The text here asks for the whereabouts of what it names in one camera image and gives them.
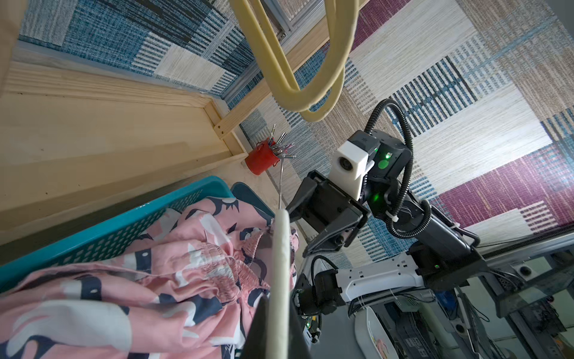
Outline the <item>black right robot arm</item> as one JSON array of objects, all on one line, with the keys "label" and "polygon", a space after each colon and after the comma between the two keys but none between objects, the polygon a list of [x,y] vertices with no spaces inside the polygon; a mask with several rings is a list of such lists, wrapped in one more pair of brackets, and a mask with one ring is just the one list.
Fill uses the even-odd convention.
[{"label": "black right robot arm", "polygon": [[295,287],[294,309],[304,327],[313,317],[347,306],[353,309],[385,291],[452,290],[487,270],[480,239],[460,228],[410,190],[413,134],[400,105],[381,100],[363,130],[336,152],[330,174],[311,171],[287,206],[291,220],[317,233],[305,248],[312,261],[348,247],[370,218],[412,245],[401,254],[357,269],[335,265],[312,271]]}]

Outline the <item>pink patterned shorts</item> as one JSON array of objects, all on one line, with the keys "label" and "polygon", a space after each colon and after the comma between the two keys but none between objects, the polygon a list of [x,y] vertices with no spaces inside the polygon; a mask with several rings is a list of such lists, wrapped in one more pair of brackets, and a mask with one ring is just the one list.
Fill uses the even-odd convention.
[{"label": "pink patterned shorts", "polygon": [[268,297],[275,223],[235,198],[167,209],[120,255],[1,297],[3,358],[237,358]]}]

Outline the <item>yellow hanger of black shorts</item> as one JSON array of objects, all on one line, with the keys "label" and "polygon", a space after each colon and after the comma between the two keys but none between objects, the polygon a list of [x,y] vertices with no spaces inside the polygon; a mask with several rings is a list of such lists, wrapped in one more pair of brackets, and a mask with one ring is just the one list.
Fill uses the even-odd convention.
[{"label": "yellow hanger of black shorts", "polygon": [[323,97],[327,100],[315,111],[307,108],[300,113],[305,121],[311,123],[323,120],[340,97],[345,78],[345,63],[354,41],[359,10],[357,1],[326,1],[324,4],[330,47],[320,70],[304,90],[311,90],[314,96],[310,100],[312,106]]}]

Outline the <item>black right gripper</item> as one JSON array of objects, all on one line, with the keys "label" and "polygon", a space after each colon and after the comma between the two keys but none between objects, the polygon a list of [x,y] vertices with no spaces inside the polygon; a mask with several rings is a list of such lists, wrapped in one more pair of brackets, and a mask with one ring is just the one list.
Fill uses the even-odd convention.
[{"label": "black right gripper", "polygon": [[371,215],[366,206],[317,171],[303,179],[286,211],[290,221],[303,220],[317,232],[304,257],[348,247]]}]

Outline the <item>white hanger of pink shorts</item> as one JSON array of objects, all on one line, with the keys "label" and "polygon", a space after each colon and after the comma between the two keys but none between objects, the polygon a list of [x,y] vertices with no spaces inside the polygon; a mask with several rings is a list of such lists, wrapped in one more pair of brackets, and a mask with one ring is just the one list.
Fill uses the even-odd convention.
[{"label": "white hanger of pink shorts", "polygon": [[290,293],[290,220],[283,208],[284,158],[280,160],[278,210],[275,216],[271,278],[271,297],[267,318],[265,358],[288,358],[289,293]]}]

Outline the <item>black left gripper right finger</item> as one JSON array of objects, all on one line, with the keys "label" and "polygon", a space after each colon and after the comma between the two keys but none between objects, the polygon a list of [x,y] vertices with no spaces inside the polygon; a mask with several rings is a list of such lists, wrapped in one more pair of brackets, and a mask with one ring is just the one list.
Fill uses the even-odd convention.
[{"label": "black left gripper right finger", "polygon": [[303,324],[294,304],[290,303],[288,320],[288,359],[311,359],[309,347],[303,336]]}]

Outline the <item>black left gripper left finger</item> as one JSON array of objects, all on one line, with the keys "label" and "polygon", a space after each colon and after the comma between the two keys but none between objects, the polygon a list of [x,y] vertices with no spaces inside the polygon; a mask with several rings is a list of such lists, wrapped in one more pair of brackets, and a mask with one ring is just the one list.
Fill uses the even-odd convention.
[{"label": "black left gripper left finger", "polygon": [[263,297],[257,306],[240,359],[265,359],[268,332],[269,299]]}]

